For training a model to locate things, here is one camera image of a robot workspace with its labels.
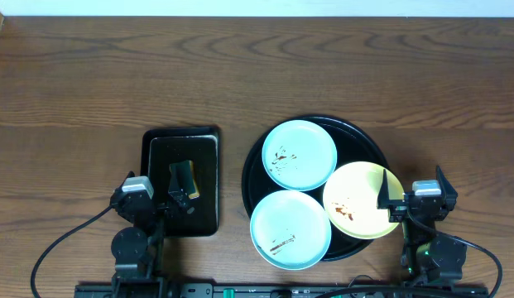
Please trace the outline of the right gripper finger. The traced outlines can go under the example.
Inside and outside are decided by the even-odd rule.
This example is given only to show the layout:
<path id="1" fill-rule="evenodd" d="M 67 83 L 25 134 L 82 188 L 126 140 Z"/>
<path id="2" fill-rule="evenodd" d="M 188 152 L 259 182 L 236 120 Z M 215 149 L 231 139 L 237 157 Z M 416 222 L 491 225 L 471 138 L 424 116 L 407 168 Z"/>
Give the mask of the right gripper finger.
<path id="1" fill-rule="evenodd" d="M 387 179 L 387 171 L 383 170 L 382 173 L 382 184 L 377 195 L 377 208 L 388 209 L 390 205 L 389 185 Z"/>
<path id="2" fill-rule="evenodd" d="M 458 193 L 446 179 L 440 166 L 435 168 L 436 180 L 439 182 L 441 195 L 444 199 L 457 199 Z"/>

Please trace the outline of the green yellow sponge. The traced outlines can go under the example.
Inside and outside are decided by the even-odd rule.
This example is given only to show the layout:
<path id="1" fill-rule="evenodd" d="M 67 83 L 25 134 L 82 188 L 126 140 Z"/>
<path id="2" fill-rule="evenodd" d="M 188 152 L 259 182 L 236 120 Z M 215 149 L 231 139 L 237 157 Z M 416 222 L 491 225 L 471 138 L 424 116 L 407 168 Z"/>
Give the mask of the green yellow sponge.
<path id="1" fill-rule="evenodd" d="M 195 179 L 194 162 L 186 160 L 172 164 L 176 164 L 178 167 L 180 184 L 183 186 L 189 199 L 198 199 L 200 193 Z"/>

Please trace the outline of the yellow plate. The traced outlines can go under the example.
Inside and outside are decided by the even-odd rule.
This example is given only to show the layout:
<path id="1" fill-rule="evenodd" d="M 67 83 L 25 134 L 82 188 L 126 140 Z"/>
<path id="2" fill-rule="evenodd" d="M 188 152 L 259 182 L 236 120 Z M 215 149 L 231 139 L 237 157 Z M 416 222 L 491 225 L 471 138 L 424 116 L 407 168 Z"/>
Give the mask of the yellow plate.
<path id="1" fill-rule="evenodd" d="M 386 177 L 391 199 L 403 199 L 401 182 L 389 170 L 375 163 L 355 161 L 340 166 L 323 190 L 324 209 L 330 222 L 353 238 L 375 239 L 397 226 L 389 211 L 377 208 L 377 196 Z"/>

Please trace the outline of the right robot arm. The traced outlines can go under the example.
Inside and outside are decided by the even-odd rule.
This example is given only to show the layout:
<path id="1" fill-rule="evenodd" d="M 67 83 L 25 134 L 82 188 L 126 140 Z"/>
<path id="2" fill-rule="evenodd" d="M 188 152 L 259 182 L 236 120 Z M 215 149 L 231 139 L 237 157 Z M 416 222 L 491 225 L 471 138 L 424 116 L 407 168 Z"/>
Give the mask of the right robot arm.
<path id="1" fill-rule="evenodd" d="M 388 171 L 382 173 L 377 208 L 386 209 L 388 220 L 403 227 L 401 265 L 410 274 L 406 286 L 450 286 L 463 277 L 467 246 L 435 228 L 454 210 L 458 193 L 440 167 L 435 173 L 434 180 L 414 182 L 401 199 L 390 196 Z"/>

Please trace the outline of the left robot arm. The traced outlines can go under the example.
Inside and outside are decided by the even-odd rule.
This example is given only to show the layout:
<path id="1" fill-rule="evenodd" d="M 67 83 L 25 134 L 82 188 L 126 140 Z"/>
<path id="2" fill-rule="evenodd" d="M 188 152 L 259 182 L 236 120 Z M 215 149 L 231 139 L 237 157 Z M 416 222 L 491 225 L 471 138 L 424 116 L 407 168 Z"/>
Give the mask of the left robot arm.
<path id="1" fill-rule="evenodd" d="M 148 176 L 127 174 L 110 198 L 110 207 L 132 224 L 111 243 L 115 258 L 111 297 L 181 296 L 182 286 L 162 273 L 164 241 L 189 236 L 168 228 L 181 224 L 183 216 L 195 210 L 191 195 L 197 189 L 190 161 L 170 165 L 168 200 L 161 203 L 154 200 Z"/>

